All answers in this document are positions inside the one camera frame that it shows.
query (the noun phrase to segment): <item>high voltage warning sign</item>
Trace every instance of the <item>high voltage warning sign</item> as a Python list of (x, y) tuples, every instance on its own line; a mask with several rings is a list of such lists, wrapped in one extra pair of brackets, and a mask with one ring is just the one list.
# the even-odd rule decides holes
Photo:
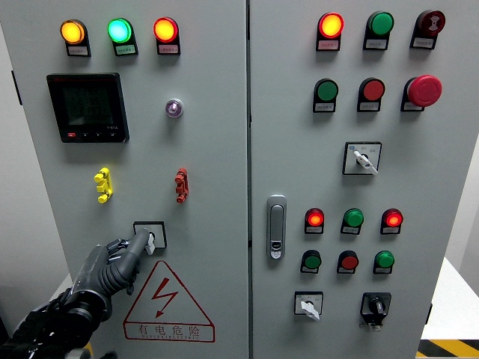
[(215, 341), (215, 325), (163, 260), (153, 267), (123, 329), (128, 340)]

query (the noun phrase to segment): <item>red terminal connector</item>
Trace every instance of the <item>red terminal connector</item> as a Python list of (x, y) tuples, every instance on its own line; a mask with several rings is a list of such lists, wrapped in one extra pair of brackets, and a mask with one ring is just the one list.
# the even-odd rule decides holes
[(174, 178), (175, 183), (177, 184), (176, 192), (178, 193), (177, 203), (183, 203), (189, 194), (188, 188), (188, 174), (186, 168), (180, 168), (177, 172), (176, 177)]

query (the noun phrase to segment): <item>yellow terminal connector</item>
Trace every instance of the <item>yellow terminal connector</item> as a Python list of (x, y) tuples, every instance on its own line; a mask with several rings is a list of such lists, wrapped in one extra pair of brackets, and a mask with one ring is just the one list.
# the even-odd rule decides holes
[(105, 203), (113, 195), (112, 179), (110, 177), (110, 170), (103, 167), (94, 177), (94, 181), (98, 183), (97, 192), (101, 193), (98, 197), (98, 202)]

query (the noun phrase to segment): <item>green push button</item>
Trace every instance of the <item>green push button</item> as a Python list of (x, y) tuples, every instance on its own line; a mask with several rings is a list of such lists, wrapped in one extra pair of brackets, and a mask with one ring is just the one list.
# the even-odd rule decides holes
[(358, 227), (364, 222), (364, 216), (360, 209), (350, 209), (344, 213), (344, 221), (349, 227)]
[(317, 95), (322, 101), (331, 101), (338, 95), (338, 86), (331, 80), (324, 81), (318, 86)]
[(369, 29), (376, 35), (386, 35), (394, 26), (394, 18), (390, 13), (373, 13), (367, 21)]
[(305, 266), (307, 266), (309, 269), (316, 269), (321, 266), (321, 258), (310, 256), (305, 259)]
[(391, 268), (394, 264), (394, 256), (390, 251), (381, 251), (376, 255), (376, 264), (381, 268)]

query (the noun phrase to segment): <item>green indicator light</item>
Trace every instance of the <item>green indicator light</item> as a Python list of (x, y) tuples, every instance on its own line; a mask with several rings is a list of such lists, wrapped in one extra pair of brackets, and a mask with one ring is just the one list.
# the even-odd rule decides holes
[(391, 268), (394, 264), (394, 256), (390, 251), (382, 251), (376, 255), (376, 263), (381, 268)]
[(317, 95), (322, 101), (331, 101), (338, 95), (338, 86), (332, 81), (325, 81), (318, 86)]
[(344, 221), (350, 227), (358, 227), (364, 222), (364, 216), (359, 209), (350, 209), (344, 213)]
[(305, 266), (309, 269), (316, 269), (321, 266), (321, 259), (316, 256), (310, 256), (305, 260)]
[(113, 19), (108, 24), (108, 35), (116, 43), (125, 43), (132, 36), (132, 26), (125, 19)]
[(386, 35), (394, 26), (390, 13), (374, 13), (368, 21), (369, 29), (376, 35)]

